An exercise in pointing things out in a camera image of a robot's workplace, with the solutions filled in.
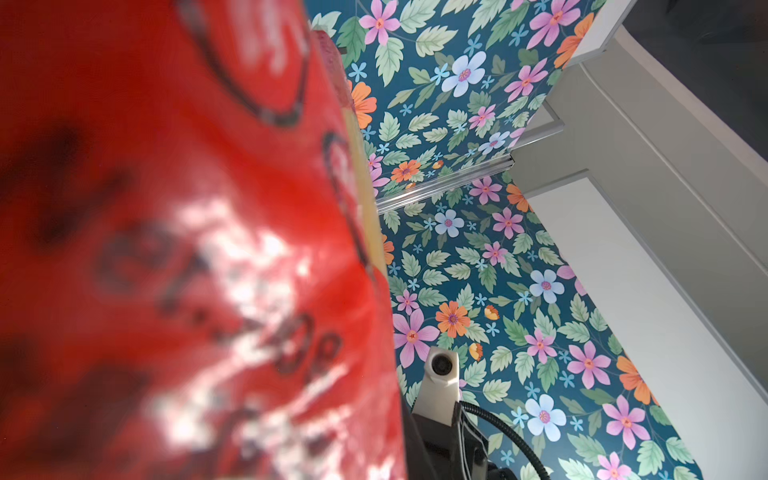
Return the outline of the red spaghetti pack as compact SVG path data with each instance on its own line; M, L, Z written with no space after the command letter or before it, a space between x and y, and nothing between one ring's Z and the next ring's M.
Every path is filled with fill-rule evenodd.
M1 475L403 479L389 289L300 1L1 5Z

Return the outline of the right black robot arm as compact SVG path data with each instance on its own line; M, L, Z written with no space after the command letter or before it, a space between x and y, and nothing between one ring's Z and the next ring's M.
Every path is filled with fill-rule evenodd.
M474 415L490 425L527 458L537 479L550 477L528 443L498 416L479 406L459 401L449 423L414 414L401 403L405 459L409 479L514 479L511 469L490 460L489 439L468 418Z

